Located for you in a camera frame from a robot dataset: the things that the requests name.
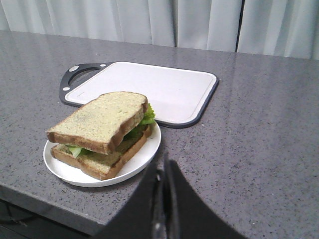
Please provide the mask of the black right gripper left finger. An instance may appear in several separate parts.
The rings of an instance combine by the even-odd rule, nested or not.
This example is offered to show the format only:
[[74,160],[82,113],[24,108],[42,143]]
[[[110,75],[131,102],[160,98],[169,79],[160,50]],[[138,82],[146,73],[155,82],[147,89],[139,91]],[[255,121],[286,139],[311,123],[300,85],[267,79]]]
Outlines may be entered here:
[[163,172],[150,163],[133,195],[95,239],[163,239]]

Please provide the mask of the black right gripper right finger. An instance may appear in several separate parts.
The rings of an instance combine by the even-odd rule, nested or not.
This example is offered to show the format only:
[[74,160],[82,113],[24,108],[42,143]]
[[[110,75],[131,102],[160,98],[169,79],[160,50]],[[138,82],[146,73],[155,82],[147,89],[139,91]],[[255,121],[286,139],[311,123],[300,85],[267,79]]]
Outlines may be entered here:
[[201,200],[167,153],[159,172],[159,238],[244,238]]

